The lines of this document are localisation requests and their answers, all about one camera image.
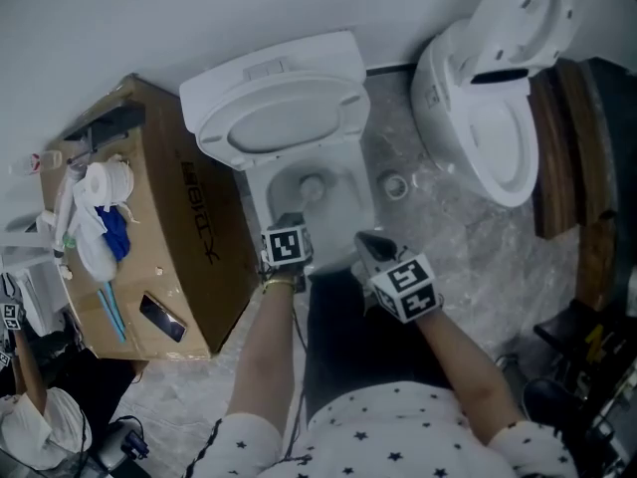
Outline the white cloth bundle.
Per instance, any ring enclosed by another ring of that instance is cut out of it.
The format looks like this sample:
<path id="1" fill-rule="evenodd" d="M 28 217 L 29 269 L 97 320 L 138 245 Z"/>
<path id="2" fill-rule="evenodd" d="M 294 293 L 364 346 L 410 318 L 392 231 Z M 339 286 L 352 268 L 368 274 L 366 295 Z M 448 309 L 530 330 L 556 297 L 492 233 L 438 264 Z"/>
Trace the white cloth bundle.
<path id="1" fill-rule="evenodd" d="M 99 283 L 113 280 L 117 272 L 117 261 L 105 238 L 99 236 L 89 240 L 80 233 L 76 241 L 80 260 L 90 276 Z"/>

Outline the white slim-seat toilet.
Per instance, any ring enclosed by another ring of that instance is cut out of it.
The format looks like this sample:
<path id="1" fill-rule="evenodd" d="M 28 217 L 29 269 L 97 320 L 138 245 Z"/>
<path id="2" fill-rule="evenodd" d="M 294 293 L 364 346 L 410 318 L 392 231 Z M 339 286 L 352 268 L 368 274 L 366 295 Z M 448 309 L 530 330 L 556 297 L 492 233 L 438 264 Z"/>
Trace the white slim-seat toilet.
<path id="1" fill-rule="evenodd" d="M 68 304 L 55 263 L 51 217 L 49 211 L 18 217 L 0 230 L 0 274 L 16 282 L 27 320 L 39 337 L 64 329 Z"/>

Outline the person's black trousers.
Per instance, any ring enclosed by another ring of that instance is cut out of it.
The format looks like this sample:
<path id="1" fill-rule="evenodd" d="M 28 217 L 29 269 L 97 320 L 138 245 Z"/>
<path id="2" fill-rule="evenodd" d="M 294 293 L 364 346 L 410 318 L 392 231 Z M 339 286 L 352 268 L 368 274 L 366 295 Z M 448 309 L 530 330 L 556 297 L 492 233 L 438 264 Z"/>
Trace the person's black trousers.
<path id="1" fill-rule="evenodd" d="M 451 387 L 416 324 L 402 324 L 377 304 L 367 309 L 350 270 L 315 276 L 304 376 L 307 417 L 344 394 L 398 381 Z"/>

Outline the white toilet brush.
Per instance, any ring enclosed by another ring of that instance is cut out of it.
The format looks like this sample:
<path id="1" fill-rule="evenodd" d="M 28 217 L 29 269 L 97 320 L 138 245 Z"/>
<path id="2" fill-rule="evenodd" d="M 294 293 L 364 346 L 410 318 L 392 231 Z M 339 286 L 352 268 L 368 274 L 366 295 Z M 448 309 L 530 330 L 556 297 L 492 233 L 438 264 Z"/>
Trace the white toilet brush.
<path id="1" fill-rule="evenodd" d="M 303 213 L 308 208 L 313 209 L 324 199 L 325 184 L 319 174 L 311 174 L 300 179 L 299 200 L 296 211 Z"/>

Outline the black curved platform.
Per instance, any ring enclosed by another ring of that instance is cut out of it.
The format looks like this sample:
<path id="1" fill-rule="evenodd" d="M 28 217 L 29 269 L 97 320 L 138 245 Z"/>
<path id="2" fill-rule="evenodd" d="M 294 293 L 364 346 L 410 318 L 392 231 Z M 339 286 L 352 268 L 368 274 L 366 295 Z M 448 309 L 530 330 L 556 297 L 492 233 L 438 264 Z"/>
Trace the black curved platform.
<path id="1" fill-rule="evenodd" d="M 590 312 L 637 317 L 637 74 L 583 67 L 588 107 L 578 131 L 582 193 L 575 297 Z"/>

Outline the person's right forearm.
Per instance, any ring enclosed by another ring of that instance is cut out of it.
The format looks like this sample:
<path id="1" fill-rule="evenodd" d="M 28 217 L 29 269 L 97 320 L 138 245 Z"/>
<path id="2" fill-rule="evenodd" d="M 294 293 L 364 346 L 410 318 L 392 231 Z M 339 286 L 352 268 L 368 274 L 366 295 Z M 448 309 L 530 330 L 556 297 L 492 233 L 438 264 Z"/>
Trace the person's right forearm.
<path id="1" fill-rule="evenodd" d="M 416 324 L 483 444 L 525 419 L 501 370 L 444 312 L 432 311 Z"/>

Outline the black equipment rack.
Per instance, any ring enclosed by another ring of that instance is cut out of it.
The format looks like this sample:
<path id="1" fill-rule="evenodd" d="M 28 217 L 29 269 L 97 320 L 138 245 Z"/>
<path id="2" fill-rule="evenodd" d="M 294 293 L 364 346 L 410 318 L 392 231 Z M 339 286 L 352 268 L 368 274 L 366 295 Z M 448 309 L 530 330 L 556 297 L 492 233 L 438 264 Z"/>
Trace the black equipment rack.
<path id="1" fill-rule="evenodd" d="M 497 359 L 524 414 L 557 429 L 581 478 L 624 476 L 633 458 L 608 412 L 637 361 L 637 313 L 619 301 L 596 311 L 573 299 L 533 333 L 545 373 L 526 373 L 517 353 Z"/>

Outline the blue cloth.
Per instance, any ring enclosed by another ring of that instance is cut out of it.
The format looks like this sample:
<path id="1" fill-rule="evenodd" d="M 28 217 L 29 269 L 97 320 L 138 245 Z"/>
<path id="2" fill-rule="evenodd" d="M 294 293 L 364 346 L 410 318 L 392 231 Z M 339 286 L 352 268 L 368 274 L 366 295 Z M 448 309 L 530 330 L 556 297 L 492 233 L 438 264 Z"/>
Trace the blue cloth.
<path id="1" fill-rule="evenodd" d="M 119 263 L 130 251 L 126 221 L 115 207 L 105 211 L 103 206 L 98 206 L 96 212 L 106 228 L 104 233 L 106 244 L 113 253 L 115 260 Z"/>

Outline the white tape roll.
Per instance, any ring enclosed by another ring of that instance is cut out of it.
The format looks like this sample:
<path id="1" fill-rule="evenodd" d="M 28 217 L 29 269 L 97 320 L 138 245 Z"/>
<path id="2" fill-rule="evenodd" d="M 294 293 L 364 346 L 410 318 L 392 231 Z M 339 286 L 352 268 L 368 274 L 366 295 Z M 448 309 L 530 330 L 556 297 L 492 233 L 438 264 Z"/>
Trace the white tape roll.
<path id="1" fill-rule="evenodd" d="M 385 197 L 391 201 L 401 200 L 409 191 L 405 178 L 395 171 L 385 171 L 378 183 Z"/>

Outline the white star-print shirt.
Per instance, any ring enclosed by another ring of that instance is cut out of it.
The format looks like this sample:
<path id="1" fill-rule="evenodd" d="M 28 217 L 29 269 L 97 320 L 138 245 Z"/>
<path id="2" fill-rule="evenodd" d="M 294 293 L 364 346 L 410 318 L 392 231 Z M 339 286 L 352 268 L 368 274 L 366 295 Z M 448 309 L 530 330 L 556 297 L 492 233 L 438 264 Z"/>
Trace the white star-print shirt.
<path id="1" fill-rule="evenodd" d="M 227 415 L 184 478 L 578 478 L 556 429 L 520 421 L 488 444 L 450 390 L 402 381 L 320 409 L 287 453 L 267 420 Z"/>

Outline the round black white appliance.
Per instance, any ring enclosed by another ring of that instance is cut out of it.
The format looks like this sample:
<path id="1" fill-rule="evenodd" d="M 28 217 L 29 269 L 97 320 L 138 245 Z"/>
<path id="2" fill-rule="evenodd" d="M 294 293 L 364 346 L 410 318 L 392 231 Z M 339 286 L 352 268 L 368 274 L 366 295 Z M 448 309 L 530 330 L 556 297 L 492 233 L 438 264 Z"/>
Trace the round black white appliance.
<path id="1" fill-rule="evenodd" d="M 149 455 L 144 429 L 133 415 L 121 416 L 112 421 L 93 456 L 105 478 L 151 478 L 139 462 Z"/>

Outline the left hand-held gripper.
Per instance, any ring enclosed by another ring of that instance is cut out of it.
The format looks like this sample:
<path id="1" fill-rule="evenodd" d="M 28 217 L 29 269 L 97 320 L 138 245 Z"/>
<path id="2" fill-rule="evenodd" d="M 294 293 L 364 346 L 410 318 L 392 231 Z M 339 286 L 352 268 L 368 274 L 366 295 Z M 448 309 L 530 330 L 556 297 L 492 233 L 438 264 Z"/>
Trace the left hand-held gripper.
<path id="1" fill-rule="evenodd" d="M 260 278 L 264 284 L 288 280 L 295 292 L 304 292 L 305 269 L 313 261 L 314 248 L 303 213 L 284 213 L 261 232 L 261 242 Z"/>

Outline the white toilet paper roll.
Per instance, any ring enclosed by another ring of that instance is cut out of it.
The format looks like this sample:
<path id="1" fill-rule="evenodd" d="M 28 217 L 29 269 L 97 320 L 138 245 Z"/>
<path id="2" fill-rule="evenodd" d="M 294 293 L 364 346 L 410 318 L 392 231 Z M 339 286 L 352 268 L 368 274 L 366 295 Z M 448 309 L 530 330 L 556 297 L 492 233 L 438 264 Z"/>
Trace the white toilet paper roll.
<path id="1" fill-rule="evenodd" d="M 85 176 L 85 196 L 93 206 L 113 206 L 127 201 L 133 184 L 133 172 L 125 162 L 94 162 Z"/>

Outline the dark wooden step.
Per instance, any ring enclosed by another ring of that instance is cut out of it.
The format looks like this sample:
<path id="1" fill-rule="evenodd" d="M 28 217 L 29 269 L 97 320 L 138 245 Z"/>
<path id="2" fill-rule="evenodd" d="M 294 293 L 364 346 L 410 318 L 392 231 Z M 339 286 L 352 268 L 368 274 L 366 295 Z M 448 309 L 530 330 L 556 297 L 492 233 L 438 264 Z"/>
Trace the dark wooden step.
<path id="1" fill-rule="evenodd" d="M 530 104 L 538 144 L 534 230 L 551 240 L 612 210 L 609 170 L 581 63 L 561 60 L 531 78 Z"/>

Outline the black smartphone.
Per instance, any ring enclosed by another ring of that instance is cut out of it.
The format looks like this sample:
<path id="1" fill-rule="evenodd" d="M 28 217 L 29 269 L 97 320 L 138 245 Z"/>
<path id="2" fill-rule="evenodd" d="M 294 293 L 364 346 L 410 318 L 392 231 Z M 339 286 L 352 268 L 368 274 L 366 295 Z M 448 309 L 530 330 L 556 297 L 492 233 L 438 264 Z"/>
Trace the black smartphone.
<path id="1" fill-rule="evenodd" d="M 147 320 L 149 320 L 171 340 L 176 343 L 180 343 L 182 341 L 187 331 L 186 324 L 170 312 L 151 294 L 145 292 L 142 295 L 139 311 Z"/>

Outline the clear plastic bottle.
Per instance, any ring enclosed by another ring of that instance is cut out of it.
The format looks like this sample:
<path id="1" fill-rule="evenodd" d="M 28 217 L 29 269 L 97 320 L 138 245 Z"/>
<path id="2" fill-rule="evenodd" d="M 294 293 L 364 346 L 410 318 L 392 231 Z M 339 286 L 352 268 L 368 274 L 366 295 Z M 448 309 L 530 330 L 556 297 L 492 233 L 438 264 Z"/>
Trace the clear plastic bottle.
<path id="1" fill-rule="evenodd" d="M 16 176 L 29 176 L 43 171 L 57 169 L 62 165 L 63 155 L 59 150 L 47 150 L 20 157 L 9 166 L 9 172 Z"/>

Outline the large brown cardboard box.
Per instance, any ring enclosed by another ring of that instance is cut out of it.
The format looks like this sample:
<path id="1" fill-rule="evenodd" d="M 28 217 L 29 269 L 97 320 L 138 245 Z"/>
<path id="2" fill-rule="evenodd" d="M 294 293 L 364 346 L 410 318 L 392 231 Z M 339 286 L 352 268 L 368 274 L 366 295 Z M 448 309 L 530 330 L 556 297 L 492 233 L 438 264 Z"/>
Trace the large brown cardboard box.
<path id="1" fill-rule="evenodd" d="M 145 124 L 97 146 L 85 138 L 50 145 L 62 165 L 41 175 L 45 209 L 54 210 L 67 165 L 123 161 L 132 170 L 133 190 L 115 207 L 126 221 L 128 255 L 109 281 L 125 325 L 125 342 L 115 333 L 98 297 L 105 283 L 83 266 L 77 237 L 67 230 L 59 265 L 85 345 L 102 359 L 209 359 L 219 353 L 258 285 L 256 254 L 231 169 L 203 154 L 184 126 L 177 96 L 136 76 L 118 85 L 70 127 L 123 101 L 145 105 Z M 155 274 L 155 267 L 163 275 Z M 147 292 L 182 320 L 180 343 L 139 311 Z"/>

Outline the person's left forearm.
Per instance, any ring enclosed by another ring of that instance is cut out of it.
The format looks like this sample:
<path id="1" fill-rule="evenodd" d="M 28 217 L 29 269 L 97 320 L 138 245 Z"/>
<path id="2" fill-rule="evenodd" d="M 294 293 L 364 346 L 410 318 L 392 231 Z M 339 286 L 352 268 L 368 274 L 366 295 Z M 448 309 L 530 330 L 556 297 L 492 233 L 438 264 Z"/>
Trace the person's left forearm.
<path id="1" fill-rule="evenodd" d="M 248 413 L 283 433 L 294 395 L 294 289 L 288 280 L 266 285 L 240 352 L 227 413 Z"/>

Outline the white oval smart toilet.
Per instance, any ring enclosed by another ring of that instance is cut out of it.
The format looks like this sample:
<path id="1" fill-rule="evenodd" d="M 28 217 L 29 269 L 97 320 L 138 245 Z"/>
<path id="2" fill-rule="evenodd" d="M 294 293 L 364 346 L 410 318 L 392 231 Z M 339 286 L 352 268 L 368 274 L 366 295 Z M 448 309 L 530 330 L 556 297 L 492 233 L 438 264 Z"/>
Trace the white oval smart toilet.
<path id="1" fill-rule="evenodd" d="M 410 100 L 423 145 L 456 182 L 501 206 L 538 175 L 531 78 L 550 69 L 581 22 L 583 0 L 481 0 L 423 51 Z"/>

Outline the white plastic drain pipe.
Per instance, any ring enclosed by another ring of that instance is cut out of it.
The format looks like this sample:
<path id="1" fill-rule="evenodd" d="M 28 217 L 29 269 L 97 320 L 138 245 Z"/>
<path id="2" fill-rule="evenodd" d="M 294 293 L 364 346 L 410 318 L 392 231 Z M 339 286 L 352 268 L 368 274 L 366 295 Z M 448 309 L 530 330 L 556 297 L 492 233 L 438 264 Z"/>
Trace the white plastic drain pipe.
<path id="1" fill-rule="evenodd" d="M 65 255 L 64 236 L 74 206 L 74 188 L 85 177 L 86 171 L 87 167 L 83 164 L 68 164 L 58 186 L 54 210 L 43 210 L 36 218 L 36 229 L 49 240 L 57 262 L 61 262 Z"/>

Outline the white square-tank toilet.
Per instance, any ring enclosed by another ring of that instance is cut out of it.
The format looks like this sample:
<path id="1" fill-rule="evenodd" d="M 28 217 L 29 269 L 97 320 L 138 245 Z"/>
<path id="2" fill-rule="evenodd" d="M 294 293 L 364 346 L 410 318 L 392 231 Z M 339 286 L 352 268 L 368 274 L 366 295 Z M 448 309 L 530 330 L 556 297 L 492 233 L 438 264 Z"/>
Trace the white square-tank toilet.
<path id="1" fill-rule="evenodd" d="M 201 151 L 245 173 L 261 229 L 297 212 L 302 177 L 323 178 L 324 199 L 303 212 L 316 274 L 356 262 L 356 233 L 375 226 L 365 79 L 353 34 L 339 31 L 235 58 L 179 87 L 186 128 Z"/>

